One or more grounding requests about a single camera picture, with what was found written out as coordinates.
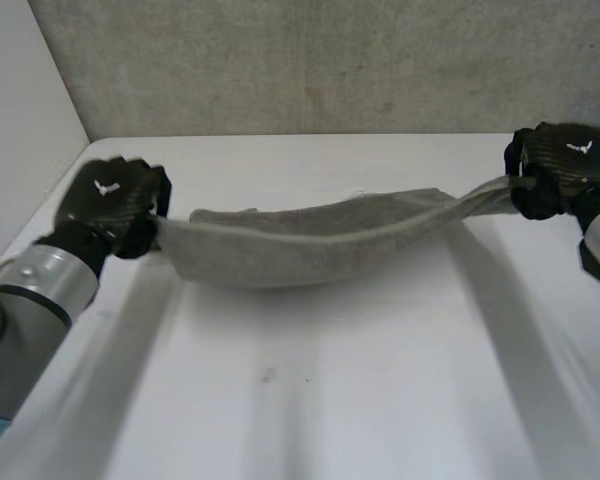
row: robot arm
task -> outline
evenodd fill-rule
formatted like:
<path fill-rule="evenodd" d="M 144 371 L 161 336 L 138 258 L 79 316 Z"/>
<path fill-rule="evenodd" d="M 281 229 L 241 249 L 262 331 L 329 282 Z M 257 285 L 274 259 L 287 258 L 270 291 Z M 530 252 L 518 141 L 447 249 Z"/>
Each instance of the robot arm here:
<path fill-rule="evenodd" d="M 0 271 L 0 435 L 94 299 L 106 258 L 149 251 L 156 233 L 149 214 L 166 215 L 170 191 L 161 167 L 89 162 L 67 191 L 55 230 Z"/>
<path fill-rule="evenodd" d="M 511 200 L 526 218 L 544 220 L 567 213 L 583 233 L 582 267 L 600 281 L 600 128 L 540 124 L 516 132 L 505 154 L 506 173 L 533 178 Z"/>

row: white table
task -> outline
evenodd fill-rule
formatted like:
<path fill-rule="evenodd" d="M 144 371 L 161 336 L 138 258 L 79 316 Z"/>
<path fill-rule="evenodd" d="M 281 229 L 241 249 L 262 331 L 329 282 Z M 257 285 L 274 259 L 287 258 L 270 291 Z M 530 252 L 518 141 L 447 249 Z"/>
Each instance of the white table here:
<path fill-rule="evenodd" d="M 509 135 L 108 139 L 162 163 L 172 218 L 362 191 L 462 194 Z M 358 280 L 278 292 L 180 281 L 160 255 L 102 288 L 0 441 L 0 480 L 600 478 L 600 285 L 577 222 L 472 219 Z"/>

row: cloth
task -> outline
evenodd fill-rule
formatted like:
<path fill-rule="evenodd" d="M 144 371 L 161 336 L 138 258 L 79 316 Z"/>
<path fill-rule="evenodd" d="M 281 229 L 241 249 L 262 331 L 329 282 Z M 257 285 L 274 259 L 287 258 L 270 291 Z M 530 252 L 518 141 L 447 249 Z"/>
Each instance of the cloth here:
<path fill-rule="evenodd" d="M 293 287 L 352 278 L 450 224 L 498 213 L 515 213 L 506 176 L 458 199 L 429 188 L 280 212 L 194 210 L 189 223 L 158 219 L 158 243 L 186 280 Z"/>

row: gray wall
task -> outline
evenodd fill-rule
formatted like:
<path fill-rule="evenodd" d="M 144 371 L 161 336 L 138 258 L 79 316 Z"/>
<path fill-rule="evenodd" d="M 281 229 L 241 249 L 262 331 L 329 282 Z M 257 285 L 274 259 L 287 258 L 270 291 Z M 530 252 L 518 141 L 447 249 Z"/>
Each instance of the gray wall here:
<path fill-rule="evenodd" d="M 600 124 L 600 0 L 30 0 L 92 140 Z"/>

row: white wall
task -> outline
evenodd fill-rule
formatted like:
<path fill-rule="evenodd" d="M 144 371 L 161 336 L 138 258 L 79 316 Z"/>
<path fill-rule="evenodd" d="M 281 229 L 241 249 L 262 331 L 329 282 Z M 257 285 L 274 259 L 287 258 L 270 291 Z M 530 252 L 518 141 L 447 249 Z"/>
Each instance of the white wall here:
<path fill-rule="evenodd" d="M 0 0 L 0 253 L 87 145 L 28 3 Z"/>

